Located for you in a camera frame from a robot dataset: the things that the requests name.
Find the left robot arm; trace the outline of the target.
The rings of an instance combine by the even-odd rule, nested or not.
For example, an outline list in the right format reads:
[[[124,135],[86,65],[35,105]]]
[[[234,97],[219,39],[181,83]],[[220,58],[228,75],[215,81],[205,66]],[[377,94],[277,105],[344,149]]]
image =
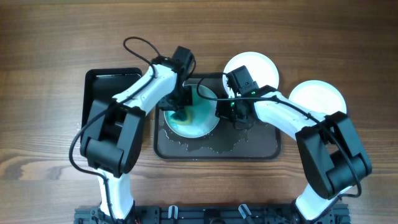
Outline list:
[[[100,182],[102,201],[92,220],[131,223],[135,201],[129,173],[141,152],[144,125],[159,107],[178,111],[192,104],[184,86],[194,63],[191,50],[178,47],[172,57],[157,56],[143,74],[138,68],[92,69],[85,76],[80,154]]]

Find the white plate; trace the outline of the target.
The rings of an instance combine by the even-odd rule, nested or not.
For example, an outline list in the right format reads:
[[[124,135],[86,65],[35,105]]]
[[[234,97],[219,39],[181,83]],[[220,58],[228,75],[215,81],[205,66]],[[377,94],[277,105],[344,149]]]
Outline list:
[[[174,111],[164,111],[165,122],[177,135],[184,138],[200,138],[209,134],[219,122],[215,116],[216,101],[206,100],[197,95],[197,84],[188,84],[192,88],[193,104],[185,107],[190,115],[189,122],[181,124],[173,119]]]
[[[277,91],[279,86],[279,72],[274,62],[267,56],[258,52],[243,52],[234,56],[225,66],[223,72],[230,73],[233,70],[245,66],[251,81],[244,85],[245,93],[237,92],[229,87],[228,77],[223,75],[222,82],[226,92],[226,98],[237,97],[261,97],[270,91]]]
[[[333,114],[347,113],[343,95],[333,85],[320,80],[309,80],[298,84],[290,93],[289,100],[311,111]]]

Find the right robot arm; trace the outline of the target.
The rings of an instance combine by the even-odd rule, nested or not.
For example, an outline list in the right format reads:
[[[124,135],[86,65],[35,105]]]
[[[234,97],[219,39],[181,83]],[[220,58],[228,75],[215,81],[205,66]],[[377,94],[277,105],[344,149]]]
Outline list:
[[[242,123],[254,118],[296,141],[308,182],[294,200],[297,221],[316,223],[338,200],[362,194],[361,181],[373,168],[346,113],[306,109],[272,86],[260,87],[245,66],[224,73],[223,78],[232,95],[218,99],[217,117]]]

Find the green yellow sponge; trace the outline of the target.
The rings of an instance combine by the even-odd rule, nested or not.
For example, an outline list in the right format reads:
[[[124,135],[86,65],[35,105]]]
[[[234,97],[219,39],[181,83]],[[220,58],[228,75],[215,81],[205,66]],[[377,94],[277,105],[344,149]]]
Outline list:
[[[192,123],[192,110],[184,107],[170,115],[169,120],[178,125],[188,125]]]

